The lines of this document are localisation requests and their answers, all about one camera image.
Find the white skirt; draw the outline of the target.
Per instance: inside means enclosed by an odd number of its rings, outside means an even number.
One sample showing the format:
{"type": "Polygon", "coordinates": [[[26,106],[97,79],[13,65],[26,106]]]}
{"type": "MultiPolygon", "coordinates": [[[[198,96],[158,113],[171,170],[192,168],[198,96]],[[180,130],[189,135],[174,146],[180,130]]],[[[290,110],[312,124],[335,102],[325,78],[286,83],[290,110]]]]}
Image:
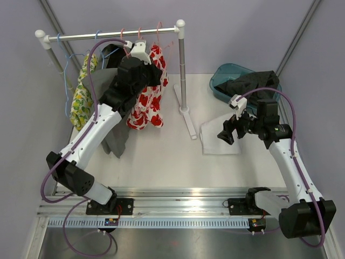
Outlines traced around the white skirt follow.
{"type": "Polygon", "coordinates": [[[223,122],[233,115],[234,112],[230,112],[201,124],[199,136],[203,154],[235,155],[242,152],[242,143],[240,141],[229,145],[224,140],[217,138],[217,135],[223,130],[223,122]]]}

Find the pink hanger of dotted skirt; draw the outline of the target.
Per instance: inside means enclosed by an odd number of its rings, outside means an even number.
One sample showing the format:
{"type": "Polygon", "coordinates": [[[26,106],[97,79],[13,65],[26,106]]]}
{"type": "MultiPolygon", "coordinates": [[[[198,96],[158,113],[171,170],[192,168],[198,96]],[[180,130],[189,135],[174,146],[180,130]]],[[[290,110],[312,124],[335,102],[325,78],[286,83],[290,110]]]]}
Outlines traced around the pink hanger of dotted skirt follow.
{"type": "Polygon", "coordinates": [[[131,41],[124,40],[124,38],[123,38],[123,32],[124,31],[125,31],[125,29],[122,28],[121,32],[120,32],[120,39],[122,41],[124,41],[124,43],[123,43],[123,50],[125,52],[126,57],[129,58],[130,52],[132,50],[133,43],[131,41]]]}

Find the dark dotted skirt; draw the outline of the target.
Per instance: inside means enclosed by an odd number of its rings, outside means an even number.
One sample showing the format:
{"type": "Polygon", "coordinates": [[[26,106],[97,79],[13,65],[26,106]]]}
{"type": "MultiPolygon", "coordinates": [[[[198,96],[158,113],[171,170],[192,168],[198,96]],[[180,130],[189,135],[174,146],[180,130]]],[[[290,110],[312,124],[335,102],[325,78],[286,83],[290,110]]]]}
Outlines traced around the dark dotted skirt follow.
{"type": "MultiPolygon", "coordinates": [[[[278,89],[280,81],[274,71],[261,71],[244,74],[235,80],[228,80],[215,86],[215,90],[229,97],[243,95],[257,88],[269,87],[278,89]]],[[[260,99],[273,99],[273,91],[258,91],[248,95],[247,103],[252,106],[258,105],[260,99]]]]}

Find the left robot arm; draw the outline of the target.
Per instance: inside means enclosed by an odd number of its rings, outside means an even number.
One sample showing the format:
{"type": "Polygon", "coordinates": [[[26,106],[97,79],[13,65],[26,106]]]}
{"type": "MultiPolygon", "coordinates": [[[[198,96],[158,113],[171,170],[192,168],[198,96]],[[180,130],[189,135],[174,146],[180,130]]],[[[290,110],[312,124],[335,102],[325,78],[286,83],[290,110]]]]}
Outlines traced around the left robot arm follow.
{"type": "Polygon", "coordinates": [[[104,214],[115,212],[117,194],[99,183],[85,168],[106,135],[135,106],[144,88],[158,85],[161,75],[162,71],[152,58],[144,61],[137,57],[124,57],[91,119],[69,145],[59,153],[50,152],[46,157],[54,180],[73,194],[98,203],[104,214]]]}

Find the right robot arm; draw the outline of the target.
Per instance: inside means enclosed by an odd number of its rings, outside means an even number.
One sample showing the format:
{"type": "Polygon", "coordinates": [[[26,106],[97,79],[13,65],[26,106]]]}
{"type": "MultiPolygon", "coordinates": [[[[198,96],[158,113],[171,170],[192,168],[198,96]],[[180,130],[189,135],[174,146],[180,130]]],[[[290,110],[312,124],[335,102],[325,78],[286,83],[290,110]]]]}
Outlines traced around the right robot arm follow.
{"type": "Polygon", "coordinates": [[[276,196],[267,187],[248,189],[241,202],[229,199],[229,212],[244,208],[250,214],[265,212],[279,222],[286,238],[303,238],[319,235],[325,237],[336,213],[332,200],[325,200],[309,177],[298,150],[293,131],[288,124],[281,124],[278,104],[275,100],[259,100],[257,114],[246,111],[247,100],[234,96],[229,105],[235,114],[223,123],[218,139],[234,144],[233,132],[238,139],[246,134],[255,134],[273,156],[285,182],[289,201],[276,196]]]}

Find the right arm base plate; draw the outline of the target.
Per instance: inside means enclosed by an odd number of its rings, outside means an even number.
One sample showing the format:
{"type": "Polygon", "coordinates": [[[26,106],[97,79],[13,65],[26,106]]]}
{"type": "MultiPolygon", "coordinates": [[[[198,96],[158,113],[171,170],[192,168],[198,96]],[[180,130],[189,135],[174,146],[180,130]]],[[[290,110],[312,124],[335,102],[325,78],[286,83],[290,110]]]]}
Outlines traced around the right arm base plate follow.
{"type": "Polygon", "coordinates": [[[227,208],[232,216],[264,216],[269,215],[262,209],[250,207],[245,198],[229,198],[227,199],[227,208]]]}

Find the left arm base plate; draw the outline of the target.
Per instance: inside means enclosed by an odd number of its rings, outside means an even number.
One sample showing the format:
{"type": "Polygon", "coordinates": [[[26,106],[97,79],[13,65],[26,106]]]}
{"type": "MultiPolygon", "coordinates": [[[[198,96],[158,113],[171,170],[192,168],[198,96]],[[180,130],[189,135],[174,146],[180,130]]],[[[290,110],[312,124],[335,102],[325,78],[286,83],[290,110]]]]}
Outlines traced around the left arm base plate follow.
{"type": "Polygon", "coordinates": [[[115,198],[106,205],[91,201],[86,207],[86,215],[132,215],[134,200],[131,198],[115,198]]]}

